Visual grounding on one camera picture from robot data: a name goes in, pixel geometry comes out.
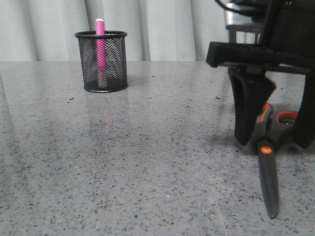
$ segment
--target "black mesh pen holder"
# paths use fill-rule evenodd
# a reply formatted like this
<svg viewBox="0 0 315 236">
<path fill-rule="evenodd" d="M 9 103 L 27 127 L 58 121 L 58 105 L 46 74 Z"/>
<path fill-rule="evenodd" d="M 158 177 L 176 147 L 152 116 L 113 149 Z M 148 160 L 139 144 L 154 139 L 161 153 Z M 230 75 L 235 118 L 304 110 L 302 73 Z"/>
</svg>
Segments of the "black mesh pen holder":
<svg viewBox="0 0 315 236">
<path fill-rule="evenodd" d="M 90 92 L 114 92 L 127 88 L 126 32 L 78 32 L 84 89 Z"/>
</svg>

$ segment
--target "scissor blade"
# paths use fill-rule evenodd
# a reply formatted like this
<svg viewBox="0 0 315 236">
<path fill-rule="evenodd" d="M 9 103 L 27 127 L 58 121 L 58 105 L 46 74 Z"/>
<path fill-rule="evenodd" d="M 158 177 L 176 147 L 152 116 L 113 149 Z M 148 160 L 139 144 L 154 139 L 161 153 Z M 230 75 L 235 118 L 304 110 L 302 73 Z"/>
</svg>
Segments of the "scissor blade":
<svg viewBox="0 0 315 236">
<path fill-rule="evenodd" d="M 279 211 L 276 155 L 274 147 L 266 140 L 258 142 L 257 147 L 262 195 L 269 217 L 274 218 Z"/>
</svg>

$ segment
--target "table surface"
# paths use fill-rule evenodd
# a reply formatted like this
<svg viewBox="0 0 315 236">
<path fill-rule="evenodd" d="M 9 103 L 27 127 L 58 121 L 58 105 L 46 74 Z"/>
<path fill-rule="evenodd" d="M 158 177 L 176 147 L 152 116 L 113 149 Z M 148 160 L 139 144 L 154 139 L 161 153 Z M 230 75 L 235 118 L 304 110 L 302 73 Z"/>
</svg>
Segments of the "table surface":
<svg viewBox="0 0 315 236">
<path fill-rule="evenodd" d="M 269 219 L 258 157 L 234 138 L 226 68 L 128 62 L 129 87 L 83 89 L 80 62 L 0 62 L 0 235 L 313 236 L 315 145 L 277 155 Z M 275 109 L 304 78 L 270 73 Z"/>
</svg>

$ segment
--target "black cable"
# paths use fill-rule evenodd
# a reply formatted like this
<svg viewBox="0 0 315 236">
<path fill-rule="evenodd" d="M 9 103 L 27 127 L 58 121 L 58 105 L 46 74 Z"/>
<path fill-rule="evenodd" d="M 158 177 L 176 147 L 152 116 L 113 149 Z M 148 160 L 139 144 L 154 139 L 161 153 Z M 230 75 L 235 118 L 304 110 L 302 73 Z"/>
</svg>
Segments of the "black cable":
<svg viewBox="0 0 315 236">
<path fill-rule="evenodd" d="M 264 16 L 265 15 L 265 10 L 264 9 L 256 8 L 255 10 L 238 10 L 238 9 L 233 9 L 233 8 L 227 7 L 220 0 L 215 0 L 215 2 L 220 7 L 222 7 L 224 10 L 232 11 L 232 12 L 238 13 L 240 15 L 244 15 L 244 16 Z"/>
</svg>

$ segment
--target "pink pen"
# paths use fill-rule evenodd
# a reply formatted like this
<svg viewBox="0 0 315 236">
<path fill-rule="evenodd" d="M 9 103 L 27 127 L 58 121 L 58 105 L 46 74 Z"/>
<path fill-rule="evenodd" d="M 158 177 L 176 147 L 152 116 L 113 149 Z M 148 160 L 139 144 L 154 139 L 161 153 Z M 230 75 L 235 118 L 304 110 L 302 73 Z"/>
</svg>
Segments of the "pink pen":
<svg viewBox="0 0 315 236">
<path fill-rule="evenodd" d="M 105 35 L 105 23 L 102 19 L 95 21 L 96 35 Z M 97 83 L 98 87 L 107 87 L 106 80 L 106 41 L 105 39 L 96 40 L 96 59 L 98 67 Z"/>
</svg>

